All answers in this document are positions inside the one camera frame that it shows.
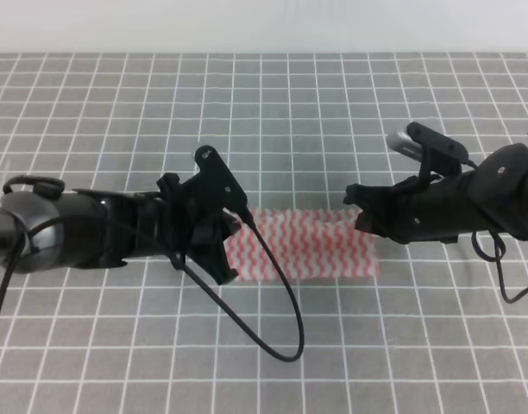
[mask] table surface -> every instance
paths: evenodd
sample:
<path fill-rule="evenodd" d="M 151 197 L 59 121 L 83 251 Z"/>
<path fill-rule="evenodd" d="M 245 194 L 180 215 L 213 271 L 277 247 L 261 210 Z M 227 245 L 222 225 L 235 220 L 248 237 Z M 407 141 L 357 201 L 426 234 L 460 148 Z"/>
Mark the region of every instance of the table surface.
<path fill-rule="evenodd" d="M 528 53 L 0 54 L 0 188 L 7 170 L 151 190 L 165 171 L 193 175 L 208 143 L 252 206 L 342 208 L 348 184 L 416 172 L 384 141 L 411 119 L 476 162 L 528 145 Z M 506 244 L 515 293 L 528 285 L 528 242 Z M 468 236 L 376 247 L 376 279 L 297 286 L 307 346 L 292 364 L 165 261 L 16 275 L 0 321 L 0 413 L 528 413 L 528 296 L 502 303 Z M 294 350 L 282 288 L 219 291 Z"/>

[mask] wire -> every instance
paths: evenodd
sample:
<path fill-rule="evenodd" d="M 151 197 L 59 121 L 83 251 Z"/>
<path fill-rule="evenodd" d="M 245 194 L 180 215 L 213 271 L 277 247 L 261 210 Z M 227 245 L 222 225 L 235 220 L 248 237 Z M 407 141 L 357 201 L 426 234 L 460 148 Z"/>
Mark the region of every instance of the wire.
<path fill-rule="evenodd" d="M 504 281 L 504 271 L 502 269 L 502 258 L 506 254 L 506 244 L 498 233 L 494 233 L 491 231 L 490 235 L 492 236 L 494 243 L 494 257 L 489 256 L 482 250 L 481 246 L 479 245 L 479 242 L 477 241 L 476 231 L 471 236 L 471 244 L 473 246 L 473 250 L 479 255 L 479 257 L 481 257 L 481 259 L 491 263 L 496 263 L 496 269 L 498 271 L 498 281 L 500 283 L 500 292 L 502 298 L 506 303 L 514 304 L 515 302 L 520 300 L 524 295 L 528 294 L 528 286 L 521 292 L 519 292 L 517 295 L 515 295 L 513 298 L 509 298 L 507 296 L 506 283 Z"/>
<path fill-rule="evenodd" d="M 3 308 L 3 300 L 5 299 L 5 294 L 7 293 L 7 288 L 9 287 L 11 276 L 15 272 L 16 266 L 18 265 L 18 262 L 21 259 L 24 244 L 24 235 L 19 234 L 16 239 L 16 242 L 13 244 L 13 247 L 10 250 L 8 258 L 9 264 L 5 269 L 5 274 L 3 275 L 2 283 L 0 285 L 0 313 Z"/>
<path fill-rule="evenodd" d="M 299 304 L 297 303 L 297 299 L 295 298 L 294 293 L 292 292 L 292 288 L 289 285 L 289 282 L 287 280 L 287 277 L 281 270 L 280 264 L 277 262 L 277 260 L 273 257 L 273 253 L 262 238 L 260 232 L 255 226 L 255 222 L 253 220 L 253 217 L 250 215 L 250 212 L 248 210 L 246 212 L 243 212 L 243 214 L 240 215 L 242 220 L 251 228 L 251 230 L 255 233 L 256 238 L 266 251 L 266 254 L 270 261 L 272 261 L 273 267 L 277 271 L 278 275 L 281 278 L 281 281 L 283 282 L 283 285 L 285 286 L 287 293 L 289 295 L 289 298 L 291 299 L 292 307 L 295 311 L 295 317 L 297 319 L 297 325 L 299 328 L 299 345 L 297 347 L 297 351 L 293 355 L 283 355 L 280 354 L 278 351 L 270 347 L 267 343 L 265 343 L 243 320 L 237 316 L 237 314 L 226 304 L 213 290 L 210 286 L 208 286 L 190 267 L 188 267 L 185 263 L 182 262 L 182 260 L 174 253 L 172 250 L 167 248 L 166 246 L 162 245 L 161 243 L 158 243 L 156 240 L 152 239 L 151 237 L 144 235 L 142 232 L 140 232 L 138 229 L 135 229 L 131 227 L 130 225 L 122 222 L 118 222 L 116 220 L 110 219 L 110 218 L 97 218 L 93 216 L 81 216 L 81 215 L 74 215 L 74 216 L 63 216 L 63 217 L 56 217 L 50 220 L 47 220 L 44 223 L 41 223 L 35 227 L 33 227 L 27 234 L 28 237 L 32 238 L 36 234 L 40 233 L 42 230 L 46 229 L 47 227 L 53 226 L 58 223 L 63 223 L 68 220 L 78 220 L 80 218 L 83 219 L 90 219 L 90 220 L 97 220 L 99 222 L 104 222 L 109 224 L 112 227 L 116 227 L 119 229 L 122 229 L 131 235 L 135 235 L 136 237 L 139 237 L 143 242 L 153 246 L 153 248 L 158 249 L 161 251 L 172 263 L 172 265 L 179 269 L 183 270 L 185 274 L 187 274 L 201 289 L 203 289 L 207 295 L 211 297 L 214 302 L 220 308 L 223 309 L 226 314 L 228 314 L 229 317 L 231 317 L 235 323 L 242 329 L 245 334 L 247 334 L 258 346 L 260 346 L 264 351 L 266 351 L 268 354 L 270 354 L 273 358 L 283 361 L 283 362 L 294 362 L 300 358 L 300 356 L 303 353 L 303 350 L 305 348 L 305 330 L 304 325 L 302 321 L 302 317 L 300 314 L 300 308 Z"/>

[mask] grid mat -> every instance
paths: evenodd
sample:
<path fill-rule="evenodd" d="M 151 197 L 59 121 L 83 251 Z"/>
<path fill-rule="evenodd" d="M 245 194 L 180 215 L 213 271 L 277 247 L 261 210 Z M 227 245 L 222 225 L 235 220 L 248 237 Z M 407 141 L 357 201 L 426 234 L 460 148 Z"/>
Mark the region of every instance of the grid mat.
<path fill-rule="evenodd" d="M 528 53 L 0 54 L 0 187 L 7 168 L 68 188 L 154 189 L 165 171 L 193 175 L 208 143 L 252 206 L 341 208 L 348 184 L 417 171 L 383 138 L 410 119 L 477 163 L 528 145 Z M 528 242 L 506 243 L 515 293 L 528 285 Z M 308 346 L 293 364 L 272 361 L 158 258 L 16 275 L 0 321 L 0 413 L 528 413 L 528 296 L 502 303 L 468 236 L 376 246 L 378 278 L 296 286 Z M 219 291 L 294 351 L 283 288 Z"/>

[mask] white wall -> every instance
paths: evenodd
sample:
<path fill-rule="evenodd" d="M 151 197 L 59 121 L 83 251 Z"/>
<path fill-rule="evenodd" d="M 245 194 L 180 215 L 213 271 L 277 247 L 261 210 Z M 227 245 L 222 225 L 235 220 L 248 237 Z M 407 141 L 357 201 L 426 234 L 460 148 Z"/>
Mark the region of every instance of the white wall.
<path fill-rule="evenodd" d="M 0 0 L 0 51 L 528 51 L 528 0 Z"/>

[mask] striped towel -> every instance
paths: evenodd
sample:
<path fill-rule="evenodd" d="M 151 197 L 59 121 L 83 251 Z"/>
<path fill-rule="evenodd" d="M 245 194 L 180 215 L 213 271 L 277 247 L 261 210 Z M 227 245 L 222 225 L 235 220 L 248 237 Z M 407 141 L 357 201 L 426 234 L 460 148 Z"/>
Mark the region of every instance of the striped towel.
<path fill-rule="evenodd" d="M 252 209 L 256 226 L 288 279 L 376 276 L 374 237 L 355 230 L 360 211 Z M 256 236 L 243 225 L 225 242 L 238 280 L 276 280 Z"/>

